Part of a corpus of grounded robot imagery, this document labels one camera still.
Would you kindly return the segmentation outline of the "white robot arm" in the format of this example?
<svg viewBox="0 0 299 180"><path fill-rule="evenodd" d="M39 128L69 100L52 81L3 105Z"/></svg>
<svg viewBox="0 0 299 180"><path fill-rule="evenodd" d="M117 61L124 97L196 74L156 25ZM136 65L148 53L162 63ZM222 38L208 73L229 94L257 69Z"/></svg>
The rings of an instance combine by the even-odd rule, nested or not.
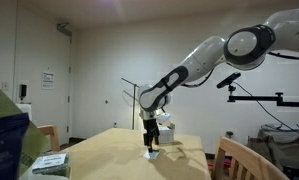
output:
<svg viewBox="0 0 299 180"><path fill-rule="evenodd" d="M206 39L155 85L139 89L144 145L152 151L152 145L159 142L156 111L170 102L170 93L176 87L192 87L195 80L221 63L239 70L255 69L268 54L278 56L281 51L299 52L299 8L276 12L264 23L239 29L226 39Z"/></svg>

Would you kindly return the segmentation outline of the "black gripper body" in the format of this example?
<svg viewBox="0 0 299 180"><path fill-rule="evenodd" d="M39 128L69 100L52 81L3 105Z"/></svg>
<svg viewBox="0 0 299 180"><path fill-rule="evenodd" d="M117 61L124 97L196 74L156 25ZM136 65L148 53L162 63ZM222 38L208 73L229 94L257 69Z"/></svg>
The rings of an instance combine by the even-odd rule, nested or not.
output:
<svg viewBox="0 0 299 180"><path fill-rule="evenodd" d="M154 141L156 137L159 138L160 135L157 122L155 119L144 120L143 125L146 130L146 132L143 134L144 145L152 145L152 141Z"/></svg>

